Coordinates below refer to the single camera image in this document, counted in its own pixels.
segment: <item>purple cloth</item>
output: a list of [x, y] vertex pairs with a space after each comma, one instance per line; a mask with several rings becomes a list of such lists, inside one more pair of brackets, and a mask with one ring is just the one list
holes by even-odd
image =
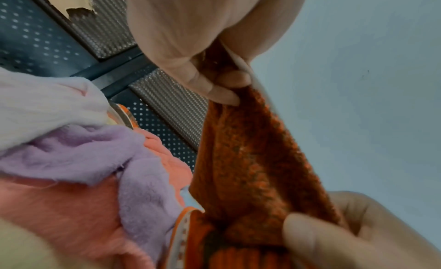
[[157, 262], [181, 206], [144, 141], [125, 126], [68, 125], [0, 152], [0, 172], [89, 186], [117, 172], [123, 228]]

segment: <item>orange knit fabric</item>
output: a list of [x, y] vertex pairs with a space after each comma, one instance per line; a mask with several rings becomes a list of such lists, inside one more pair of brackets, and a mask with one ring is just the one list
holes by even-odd
[[252, 87], [239, 107], [209, 103], [190, 193], [230, 243], [283, 246], [301, 212], [346, 226], [283, 123]]

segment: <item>gray wall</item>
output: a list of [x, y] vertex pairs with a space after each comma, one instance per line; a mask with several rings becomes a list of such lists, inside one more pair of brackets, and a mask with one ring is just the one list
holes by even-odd
[[441, 0], [307, 0], [253, 68], [327, 189], [441, 248]]

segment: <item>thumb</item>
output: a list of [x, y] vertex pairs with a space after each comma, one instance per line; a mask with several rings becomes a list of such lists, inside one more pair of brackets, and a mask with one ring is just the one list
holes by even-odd
[[319, 269], [362, 269], [374, 250], [349, 231], [303, 214], [286, 218], [283, 238], [295, 257]]

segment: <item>white cloth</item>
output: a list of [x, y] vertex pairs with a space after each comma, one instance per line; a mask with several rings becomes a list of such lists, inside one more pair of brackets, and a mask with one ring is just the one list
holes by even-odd
[[50, 78], [0, 68], [0, 150], [67, 124], [105, 125], [109, 103], [85, 78]]

